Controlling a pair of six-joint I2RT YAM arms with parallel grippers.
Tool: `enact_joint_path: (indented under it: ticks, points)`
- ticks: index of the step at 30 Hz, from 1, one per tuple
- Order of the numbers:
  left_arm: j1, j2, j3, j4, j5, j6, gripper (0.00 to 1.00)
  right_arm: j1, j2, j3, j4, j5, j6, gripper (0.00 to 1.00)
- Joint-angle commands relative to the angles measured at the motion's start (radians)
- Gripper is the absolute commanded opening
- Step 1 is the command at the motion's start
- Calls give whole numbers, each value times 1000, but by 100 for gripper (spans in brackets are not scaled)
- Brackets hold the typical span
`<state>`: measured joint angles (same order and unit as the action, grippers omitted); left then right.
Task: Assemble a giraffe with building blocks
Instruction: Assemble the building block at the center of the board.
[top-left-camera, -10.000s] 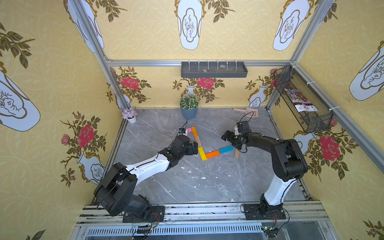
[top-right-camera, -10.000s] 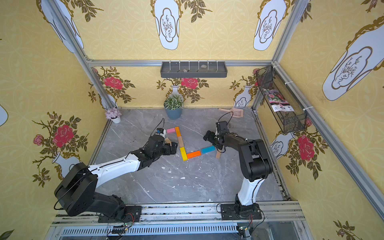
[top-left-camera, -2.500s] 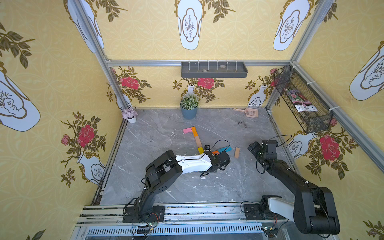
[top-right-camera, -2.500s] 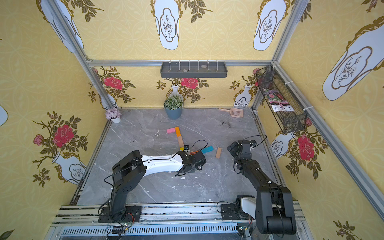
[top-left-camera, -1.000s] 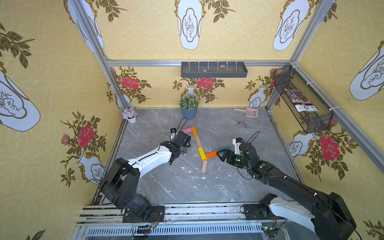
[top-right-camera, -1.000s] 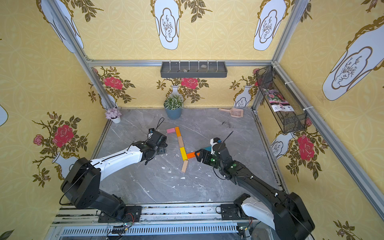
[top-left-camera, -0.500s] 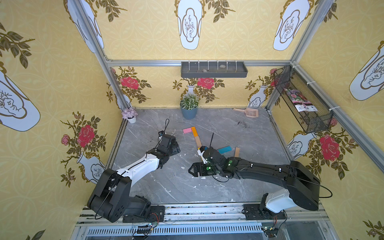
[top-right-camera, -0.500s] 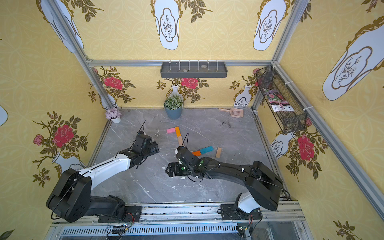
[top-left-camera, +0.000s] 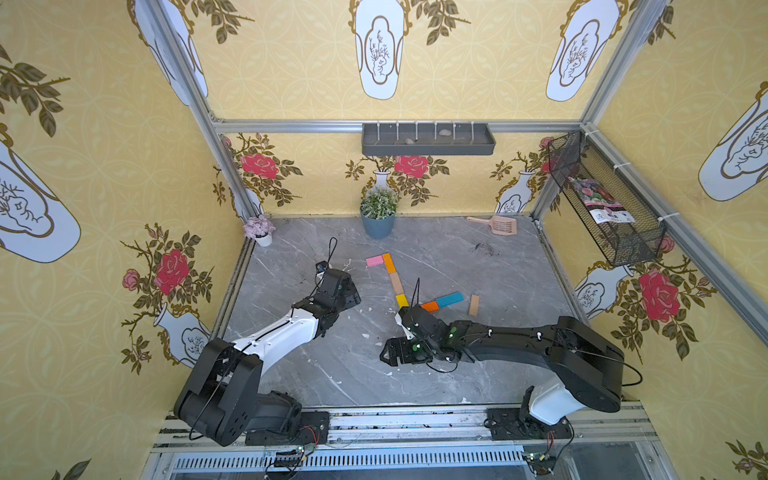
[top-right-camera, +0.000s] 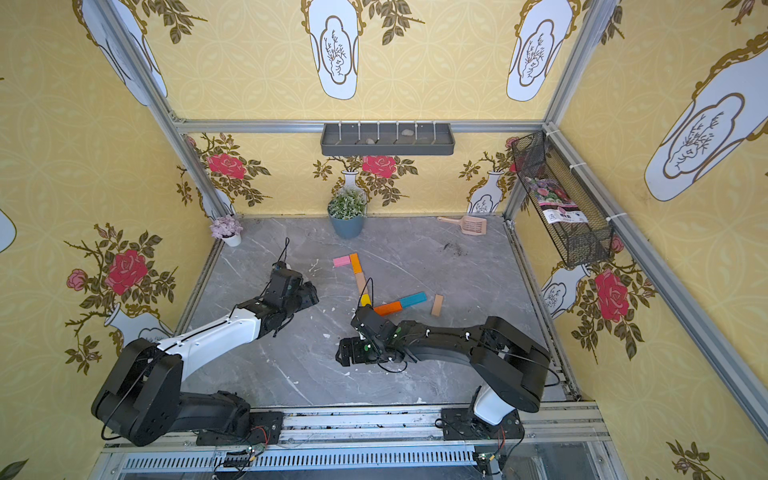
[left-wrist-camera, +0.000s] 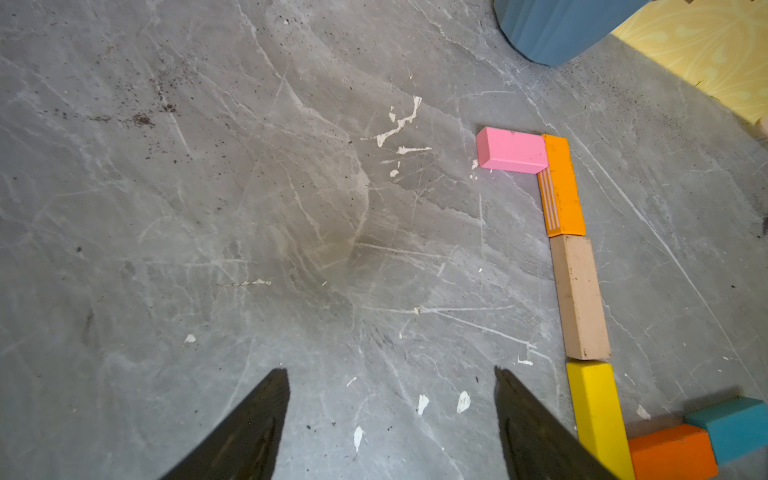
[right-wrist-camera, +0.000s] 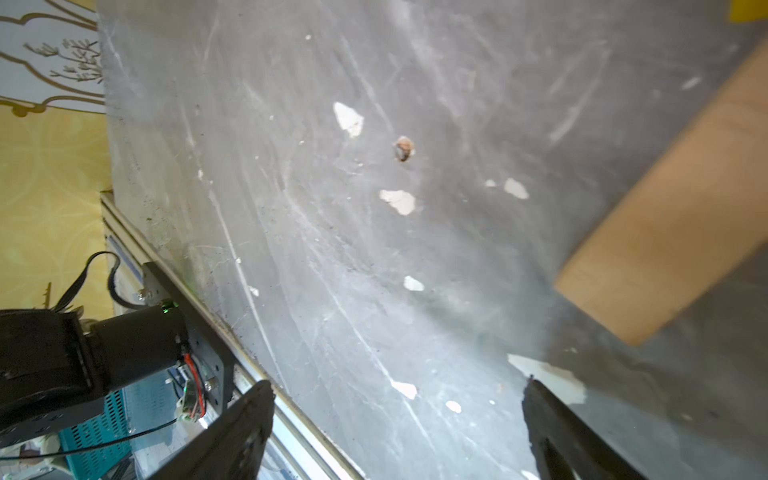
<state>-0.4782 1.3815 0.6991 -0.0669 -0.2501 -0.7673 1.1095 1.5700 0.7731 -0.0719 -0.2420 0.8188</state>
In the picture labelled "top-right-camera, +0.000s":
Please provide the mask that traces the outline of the red-orange block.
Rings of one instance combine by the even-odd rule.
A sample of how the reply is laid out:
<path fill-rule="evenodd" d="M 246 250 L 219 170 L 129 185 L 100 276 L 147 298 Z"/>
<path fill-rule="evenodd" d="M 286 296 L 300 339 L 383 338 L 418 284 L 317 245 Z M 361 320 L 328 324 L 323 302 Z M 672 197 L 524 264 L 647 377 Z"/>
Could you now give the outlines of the red-orange block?
<path fill-rule="evenodd" d="M 393 313 L 398 313 L 402 310 L 403 310 L 403 306 L 400 301 L 387 303 L 374 308 L 374 311 L 380 316 L 387 316 Z"/>

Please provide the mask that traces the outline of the teal block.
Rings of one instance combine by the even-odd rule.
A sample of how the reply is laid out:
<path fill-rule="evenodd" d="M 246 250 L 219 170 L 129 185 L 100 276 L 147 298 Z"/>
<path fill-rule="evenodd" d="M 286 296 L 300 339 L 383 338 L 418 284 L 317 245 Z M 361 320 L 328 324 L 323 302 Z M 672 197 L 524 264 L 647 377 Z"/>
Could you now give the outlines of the teal block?
<path fill-rule="evenodd" d="M 416 294 L 403 297 L 399 300 L 399 302 L 402 308 L 405 309 L 405 308 L 412 307 L 414 305 L 424 303 L 427 300 L 428 300 L 427 295 L 424 292 L 419 292 Z"/>

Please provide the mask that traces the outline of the natural wood block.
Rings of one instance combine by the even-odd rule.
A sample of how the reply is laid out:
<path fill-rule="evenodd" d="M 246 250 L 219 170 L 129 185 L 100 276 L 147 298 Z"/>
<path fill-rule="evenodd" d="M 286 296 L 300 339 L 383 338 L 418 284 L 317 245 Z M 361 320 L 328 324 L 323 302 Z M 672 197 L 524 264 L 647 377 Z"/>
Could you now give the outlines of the natural wood block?
<path fill-rule="evenodd" d="M 442 305 L 444 302 L 444 297 L 442 295 L 437 294 L 434 298 L 433 306 L 431 309 L 431 315 L 434 317 L 439 317 L 442 311 Z"/>
<path fill-rule="evenodd" d="M 365 274 L 363 272 L 357 272 L 355 274 L 355 280 L 356 280 L 356 284 L 359 292 L 364 293 L 366 291 L 366 283 L 367 283 Z"/>

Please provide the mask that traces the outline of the pink block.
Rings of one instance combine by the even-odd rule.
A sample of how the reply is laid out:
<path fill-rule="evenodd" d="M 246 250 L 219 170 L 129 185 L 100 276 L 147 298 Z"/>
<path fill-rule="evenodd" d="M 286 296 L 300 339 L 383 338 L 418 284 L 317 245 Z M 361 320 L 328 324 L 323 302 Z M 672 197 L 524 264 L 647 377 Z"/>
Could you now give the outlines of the pink block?
<path fill-rule="evenodd" d="M 333 265 L 334 265 L 335 268 L 347 266 L 347 265 L 350 265 L 350 264 L 351 264 L 351 260 L 350 260 L 350 256 L 349 255 L 338 257 L 338 258 L 335 258 L 333 260 Z"/>

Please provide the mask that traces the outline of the amber orange block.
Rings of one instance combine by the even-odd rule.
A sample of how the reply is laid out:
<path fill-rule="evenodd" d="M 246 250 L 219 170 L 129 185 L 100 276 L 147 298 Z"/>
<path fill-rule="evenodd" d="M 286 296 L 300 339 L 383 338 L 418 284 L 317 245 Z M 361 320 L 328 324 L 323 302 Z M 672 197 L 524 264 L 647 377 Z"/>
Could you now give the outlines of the amber orange block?
<path fill-rule="evenodd" d="M 353 272 L 355 274 L 362 273 L 363 269 L 360 263 L 360 259 L 357 253 L 352 253 L 349 255 L 350 264 L 352 265 Z"/>

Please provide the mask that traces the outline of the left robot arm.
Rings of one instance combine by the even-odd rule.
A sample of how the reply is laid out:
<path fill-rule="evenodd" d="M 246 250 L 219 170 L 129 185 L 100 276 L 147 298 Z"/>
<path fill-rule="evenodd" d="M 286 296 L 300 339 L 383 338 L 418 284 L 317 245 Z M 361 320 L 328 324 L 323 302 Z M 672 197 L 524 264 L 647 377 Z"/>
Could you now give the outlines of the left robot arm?
<path fill-rule="evenodd" d="M 283 261 L 273 264 L 263 292 L 228 314 L 180 336 L 128 343 L 92 405 L 114 437 L 137 447 L 169 432 L 198 431 L 249 443 L 258 426 L 250 404 L 226 391 L 184 392 L 183 381 L 225 353 L 276 335 L 295 314 L 319 302 L 316 287 Z"/>

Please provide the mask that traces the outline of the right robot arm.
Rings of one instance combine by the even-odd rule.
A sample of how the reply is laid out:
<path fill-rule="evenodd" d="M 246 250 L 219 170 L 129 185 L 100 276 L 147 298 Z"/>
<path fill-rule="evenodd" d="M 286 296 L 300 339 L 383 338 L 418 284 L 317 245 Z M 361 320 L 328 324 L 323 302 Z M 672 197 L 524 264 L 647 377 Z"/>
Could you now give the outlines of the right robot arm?
<path fill-rule="evenodd" d="M 438 327 L 412 320 L 397 324 L 370 306 L 357 309 L 356 337 L 339 342 L 335 360 L 353 364 L 442 361 L 471 367 L 484 381 L 472 406 L 474 417 L 497 426 L 509 413 L 536 413 L 547 388 L 549 350 L 501 317 L 481 325 Z"/>

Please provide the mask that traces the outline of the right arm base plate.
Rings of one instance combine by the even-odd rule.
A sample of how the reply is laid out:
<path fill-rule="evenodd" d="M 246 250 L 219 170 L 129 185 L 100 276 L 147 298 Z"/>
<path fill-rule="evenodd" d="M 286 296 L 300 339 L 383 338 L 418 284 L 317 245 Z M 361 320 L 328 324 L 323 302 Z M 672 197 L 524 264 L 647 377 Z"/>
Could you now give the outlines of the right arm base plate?
<path fill-rule="evenodd" d="M 498 425 L 491 425 L 476 417 L 469 407 L 443 408 L 435 425 L 442 430 L 444 440 L 521 439 L 525 435 L 517 410 L 507 414 Z"/>

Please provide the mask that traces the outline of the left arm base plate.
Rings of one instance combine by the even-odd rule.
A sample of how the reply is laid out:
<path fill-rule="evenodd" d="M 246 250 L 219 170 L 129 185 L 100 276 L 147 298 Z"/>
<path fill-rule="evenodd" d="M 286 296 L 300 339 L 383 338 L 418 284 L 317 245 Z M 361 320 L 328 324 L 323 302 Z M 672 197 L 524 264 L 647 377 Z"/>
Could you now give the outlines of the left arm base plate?
<path fill-rule="evenodd" d="M 197 446 L 276 445 L 284 418 L 285 414 L 281 411 L 251 412 L 247 422 L 237 426 L 232 432 L 201 431 L 197 435 L 195 444 Z"/>

